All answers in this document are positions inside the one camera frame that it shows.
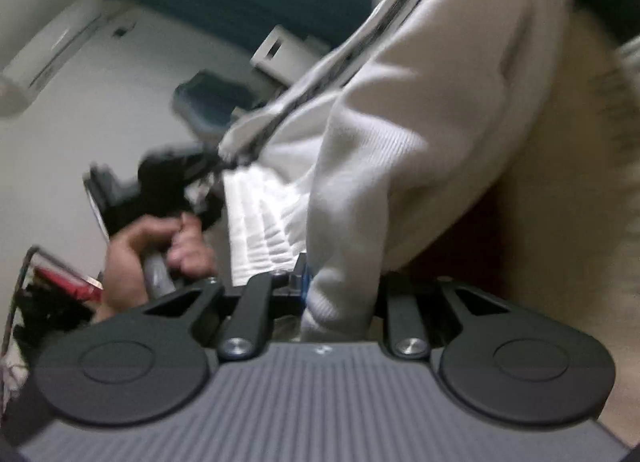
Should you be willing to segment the person left hand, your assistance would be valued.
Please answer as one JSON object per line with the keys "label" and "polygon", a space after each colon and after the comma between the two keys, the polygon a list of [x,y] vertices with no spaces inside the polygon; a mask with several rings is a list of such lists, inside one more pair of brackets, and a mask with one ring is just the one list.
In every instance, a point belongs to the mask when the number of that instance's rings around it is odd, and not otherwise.
{"label": "person left hand", "polygon": [[217,274],[214,249],[206,242],[201,221],[184,213],[179,217],[145,215],[116,234],[108,245],[102,295],[92,321],[100,323],[146,303],[144,262],[163,253],[167,268],[188,278]]}

